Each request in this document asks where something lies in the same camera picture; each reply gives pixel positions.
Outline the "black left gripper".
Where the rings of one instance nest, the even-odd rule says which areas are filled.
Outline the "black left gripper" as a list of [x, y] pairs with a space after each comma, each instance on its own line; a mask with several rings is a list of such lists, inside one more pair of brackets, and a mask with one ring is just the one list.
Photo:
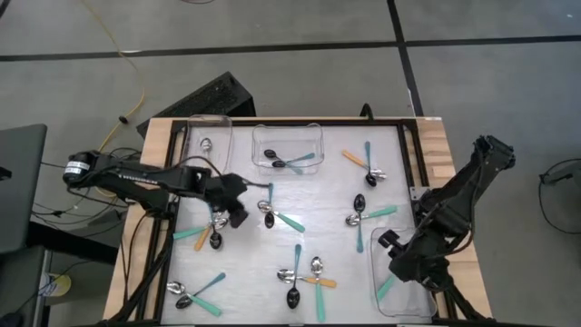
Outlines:
[[238, 228], [249, 216], [238, 197], [247, 191], [244, 179], [235, 173], [206, 180], [206, 202], [219, 211], [230, 212], [232, 228]]

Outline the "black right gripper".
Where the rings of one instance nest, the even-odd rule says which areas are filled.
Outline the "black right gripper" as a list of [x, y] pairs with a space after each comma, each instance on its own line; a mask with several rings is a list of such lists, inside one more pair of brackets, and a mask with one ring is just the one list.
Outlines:
[[445, 239], [431, 230], [416, 230], [406, 243], [399, 235], [387, 230], [379, 244], [388, 250], [389, 269], [403, 282], [418, 282], [432, 292], [449, 289], [449, 261], [443, 256], [447, 250]]

